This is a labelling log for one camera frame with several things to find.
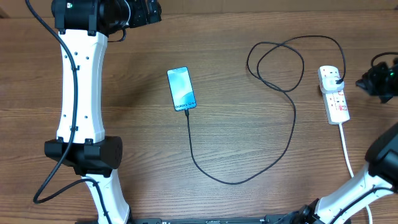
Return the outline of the blue Galaxy S24+ smartphone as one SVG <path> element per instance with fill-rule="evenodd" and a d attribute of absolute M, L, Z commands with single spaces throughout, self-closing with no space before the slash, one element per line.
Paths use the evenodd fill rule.
<path fill-rule="evenodd" d="M 180 67 L 168 70 L 167 77 L 175 111 L 195 108 L 197 101 L 188 68 Z"/>

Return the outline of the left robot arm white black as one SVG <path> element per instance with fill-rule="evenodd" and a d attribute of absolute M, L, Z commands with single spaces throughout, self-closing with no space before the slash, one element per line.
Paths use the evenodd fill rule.
<path fill-rule="evenodd" d="M 98 223 L 132 223 L 118 176 L 120 137 L 107 136 L 101 113 L 103 60 L 109 36 L 161 20 L 157 0 L 74 1 L 51 5 L 63 55 L 62 114 L 45 155 L 73 168 L 98 211 Z"/>

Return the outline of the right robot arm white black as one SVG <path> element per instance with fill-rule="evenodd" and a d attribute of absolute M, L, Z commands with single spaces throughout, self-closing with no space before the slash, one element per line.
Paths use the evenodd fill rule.
<path fill-rule="evenodd" d="M 356 86 L 387 103 L 397 96 L 397 59 L 393 65 L 374 64 L 356 81 Z M 299 211 L 281 218 L 279 223 L 350 223 L 351 216 L 386 195 L 397 193 L 397 124 L 380 135 L 365 155 L 364 167 L 332 194 L 316 199 Z"/>

